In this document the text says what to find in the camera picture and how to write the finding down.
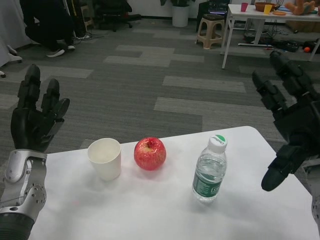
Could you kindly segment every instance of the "box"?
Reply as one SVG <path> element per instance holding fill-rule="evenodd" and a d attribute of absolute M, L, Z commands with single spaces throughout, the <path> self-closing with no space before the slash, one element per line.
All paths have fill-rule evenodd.
<path fill-rule="evenodd" d="M 313 32 L 314 33 L 320 33 L 320 22 L 315 22 L 314 23 Z"/>
<path fill-rule="evenodd" d="M 286 21 L 285 24 L 289 28 L 291 28 L 292 31 L 299 31 L 301 33 L 312 33 L 314 31 L 316 23 L 314 21 Z"/>

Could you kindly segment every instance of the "pink cup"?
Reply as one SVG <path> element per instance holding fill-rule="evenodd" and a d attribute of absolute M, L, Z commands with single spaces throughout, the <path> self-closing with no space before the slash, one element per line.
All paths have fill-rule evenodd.
<path fill-rule="evenodd" d="M 241 12 L 245 12 L 247 10 L 247 7 L 248 7 L 248 3 L 247 2 L 241 3 Z"/>

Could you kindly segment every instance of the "white bottle cap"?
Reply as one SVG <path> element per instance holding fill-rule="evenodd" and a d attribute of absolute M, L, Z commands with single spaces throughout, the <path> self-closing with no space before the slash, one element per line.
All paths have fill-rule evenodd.
<path fill-rule="evenodd" d="M 208 148 L 216 154 L 222 154 L 225 152 L 227 144 L 228 141 L 224 136 L 216 134 L 210 137 Z"/>

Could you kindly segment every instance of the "stool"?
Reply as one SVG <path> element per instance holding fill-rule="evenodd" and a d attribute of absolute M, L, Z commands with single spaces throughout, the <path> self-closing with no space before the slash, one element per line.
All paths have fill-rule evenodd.
<path fill-rule="evenodd" d="M 81 12 L 82 12 L 82 18 L 83 18 L 83 22 L 84 22 L 84 26 L 85 26 L 85 31 L 88 31 L 88 26 L 92 25 L 93 28 L 95 28 L 95 24 L 94 24 L 94 20 L 92 19 L 91 16 L 88 17 L 89 20 L 87 20 L 87 21 L 85 20 L 85 19 L 87 19 L 87 17 L 85 18 L 85 16 L 84 16 L 85 11 L 88 11 L 88 13 L 89 13 L 88 5 L 81 6 Z"/>
<path fill-rule="evenodd" d="M 206 24 L 206 33 L 201 33 L 203 24 Z M 222 34 L 216 34 L 217 24 L 221 25 Z M 203 42 L 204 49 L 210 49 L 212 44 L 221 43 L 223 41 L 223 35 L 225 32 L 225 18 L 218 14 L 205 14 L 203 15 L 198 35 L 196 37 L 196 44 L 198 41 Z"/>

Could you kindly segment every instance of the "red apple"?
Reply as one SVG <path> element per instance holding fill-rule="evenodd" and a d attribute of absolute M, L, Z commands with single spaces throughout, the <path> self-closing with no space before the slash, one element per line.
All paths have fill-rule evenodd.
<path fill-rule="evenodd" d="M 165 162 L 166 156 L 164 144 L 156 137 L 146 137 L 134 148 L 134 160 L 144 170 L 152 171 L 159 168 Z"/>

